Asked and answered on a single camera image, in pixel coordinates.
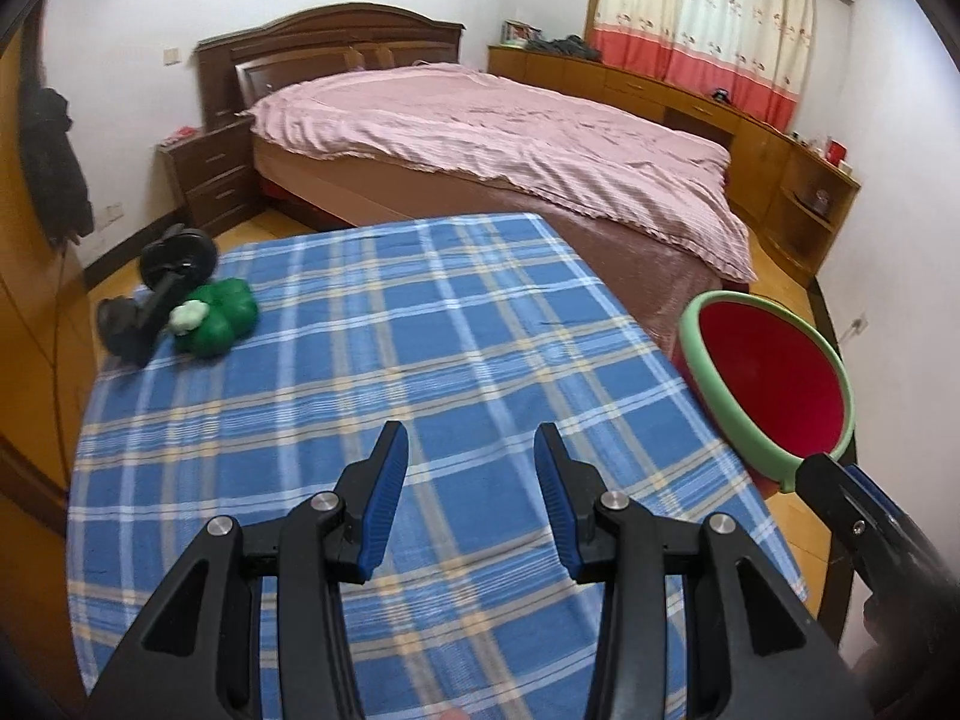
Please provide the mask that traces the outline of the green bin with red liner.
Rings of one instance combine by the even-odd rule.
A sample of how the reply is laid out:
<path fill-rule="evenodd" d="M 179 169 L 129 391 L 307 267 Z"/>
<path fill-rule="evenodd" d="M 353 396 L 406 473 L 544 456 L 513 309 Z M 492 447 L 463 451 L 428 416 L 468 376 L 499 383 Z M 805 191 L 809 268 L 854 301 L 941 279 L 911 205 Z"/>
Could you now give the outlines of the green bin with red liner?
<path fill-rule="evenodd" d="M 771 493 L 791 494 L 802 462 L 850 447 L 853 390 L 810 323 L 754 294 L 709 291 L 683 309 L 674 366 L 701 408 Z"/>

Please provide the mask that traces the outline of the pink bed quilt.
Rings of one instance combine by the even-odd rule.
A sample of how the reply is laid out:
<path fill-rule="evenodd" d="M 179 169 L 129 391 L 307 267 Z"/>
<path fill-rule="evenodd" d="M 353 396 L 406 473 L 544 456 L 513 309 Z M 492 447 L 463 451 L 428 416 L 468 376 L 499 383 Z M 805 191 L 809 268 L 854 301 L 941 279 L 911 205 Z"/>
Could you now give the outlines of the pink bed quilt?
<path fill-rule="evenodd" d="M 247 112 L 257 137 L 304 158 L 504 185 L 630 227 L 731 283 L 755 278 L 724 193 L 729 151 L 607 104 L 441 62 L 314 78 Z"/>

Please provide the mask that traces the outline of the dark clothes on cabinet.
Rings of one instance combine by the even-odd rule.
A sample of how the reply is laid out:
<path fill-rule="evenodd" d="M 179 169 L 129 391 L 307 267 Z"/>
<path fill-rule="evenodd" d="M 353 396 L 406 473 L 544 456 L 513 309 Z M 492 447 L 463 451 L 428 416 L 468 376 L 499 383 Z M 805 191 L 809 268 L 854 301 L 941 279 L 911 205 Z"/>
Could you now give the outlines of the dark clothes on cabinet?
<path fill-rule="evenodd" d="M 550 39 L 550 41 L 543 37 L 531 37 L 527 39 L 524 49 L 535 54 L 560 55 L 560 57 L 597 62 L 597 64 L 602 62 L 602 54 L 578 34 L 570 34 L 560 39 Z"/>

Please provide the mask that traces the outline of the dark wooden headboard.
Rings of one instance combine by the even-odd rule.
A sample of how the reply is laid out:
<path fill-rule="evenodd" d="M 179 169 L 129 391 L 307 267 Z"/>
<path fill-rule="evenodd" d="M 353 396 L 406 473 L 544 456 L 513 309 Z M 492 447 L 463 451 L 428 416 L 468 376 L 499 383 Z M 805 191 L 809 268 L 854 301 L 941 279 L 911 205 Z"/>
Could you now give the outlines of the dark wooden headboard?
<path fill-rule="evenodd" d="M 379 4 L 314 7 L 195 47 L 203 125 L 224 127 L 257 99 L 352 70 L 455 62 L 466 27 Z"/>

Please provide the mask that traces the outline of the long wooden cabinet desk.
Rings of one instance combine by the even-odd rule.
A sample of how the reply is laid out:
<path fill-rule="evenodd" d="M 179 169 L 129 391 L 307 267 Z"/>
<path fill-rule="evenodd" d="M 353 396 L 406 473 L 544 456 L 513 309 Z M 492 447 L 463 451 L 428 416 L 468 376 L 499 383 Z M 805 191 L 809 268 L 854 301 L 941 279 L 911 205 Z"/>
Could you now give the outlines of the long wooden cabinet desk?
<path fill-rule="evenodd" d="M 811 286 L 859 184 L 796 138 L 742 110 L 630 71 L 564 55 L 491 46 L 487 70 L 515 82 L 618 107 L 729 151 L 726 195 L 782 271 Z"/>

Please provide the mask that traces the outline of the red cup on cabinet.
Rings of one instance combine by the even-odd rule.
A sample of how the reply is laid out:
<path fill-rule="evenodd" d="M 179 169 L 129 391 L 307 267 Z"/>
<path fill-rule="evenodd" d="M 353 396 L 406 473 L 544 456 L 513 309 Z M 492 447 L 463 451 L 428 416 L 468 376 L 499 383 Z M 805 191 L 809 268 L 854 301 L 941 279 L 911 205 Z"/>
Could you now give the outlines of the red cup on cabinet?
<path fill-rule="evenodd" d="M 823 156 L 828 163 L 838 167 L 846 160 L 846 153 L 848 153 L 848 150 L 843 143 L 839 143 L 835 138 L 828 138 L 827 143 L 825 143 L 825 151 L 823 151 Z"/>

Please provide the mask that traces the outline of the dark wooden nightstand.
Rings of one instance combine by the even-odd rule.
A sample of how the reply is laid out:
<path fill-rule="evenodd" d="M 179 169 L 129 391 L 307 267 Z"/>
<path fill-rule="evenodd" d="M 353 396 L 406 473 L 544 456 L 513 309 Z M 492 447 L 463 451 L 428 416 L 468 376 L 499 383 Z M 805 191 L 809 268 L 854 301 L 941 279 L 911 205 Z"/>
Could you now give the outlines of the dark wooden nightstand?
<path fill-rule="evenodd" d="M 262 208 L 251 117 L 241 115 L 224 127 L 160 145 L 158 154 L 182 213 L 212 238 Z"/>

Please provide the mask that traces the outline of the cream and red curtain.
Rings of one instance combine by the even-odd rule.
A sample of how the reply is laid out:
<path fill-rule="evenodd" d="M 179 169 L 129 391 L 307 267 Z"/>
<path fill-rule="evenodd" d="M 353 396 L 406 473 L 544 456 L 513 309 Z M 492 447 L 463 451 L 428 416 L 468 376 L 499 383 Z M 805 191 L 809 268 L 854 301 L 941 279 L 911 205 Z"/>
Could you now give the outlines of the cream and red curtain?
<path fill-rule="evenodd" d="M 589 42 L 609 67 L 788 128 L 804 91 L 815 0 L 597 0 Z"/>

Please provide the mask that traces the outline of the black hanging jacket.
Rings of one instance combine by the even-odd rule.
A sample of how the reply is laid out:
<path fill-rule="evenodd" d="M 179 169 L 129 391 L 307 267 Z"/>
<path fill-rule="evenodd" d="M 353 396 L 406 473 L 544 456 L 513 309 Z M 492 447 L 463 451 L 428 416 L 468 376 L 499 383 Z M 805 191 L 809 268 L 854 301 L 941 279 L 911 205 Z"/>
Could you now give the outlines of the black hanging jacket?
<path fill-rule="evenodd" d="M 34 211 L 53 249 L 94 231 L 93 206 L 68 132 L 68 101 L 52 88 L 20 99 L 20 161 Z"/>

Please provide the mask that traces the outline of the green clover toy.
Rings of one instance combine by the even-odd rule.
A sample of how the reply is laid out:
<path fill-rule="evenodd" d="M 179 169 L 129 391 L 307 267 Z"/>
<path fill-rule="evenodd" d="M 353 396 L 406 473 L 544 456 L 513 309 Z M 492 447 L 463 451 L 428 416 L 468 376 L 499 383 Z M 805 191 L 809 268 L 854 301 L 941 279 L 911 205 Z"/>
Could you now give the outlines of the green clover toy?
<path fill-rule="evenodd" d="M 167 331 L 181 355 L 212 359 L 250 337 L 257 323 L 259 305 L 251 286 L 241 278 L 226 278 L 194 289 L 171 310 Z"/>

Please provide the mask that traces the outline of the black ab wheel roller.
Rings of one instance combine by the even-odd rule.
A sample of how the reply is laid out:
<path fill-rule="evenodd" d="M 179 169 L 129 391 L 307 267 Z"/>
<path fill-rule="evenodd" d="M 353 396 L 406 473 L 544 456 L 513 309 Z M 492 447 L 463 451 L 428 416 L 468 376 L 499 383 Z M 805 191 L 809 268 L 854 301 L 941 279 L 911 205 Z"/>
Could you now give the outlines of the black ab wheel roller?
<path fill-rule="evenodd" d="M 145 367 L 172 310 L 210 280 L 217 265 L 217 246 L 205 231 L 171 226 L 140 255 L 146 298 L 103 299 L 96 307 L 96 330 L 106 351 L 125 364 Z"/>

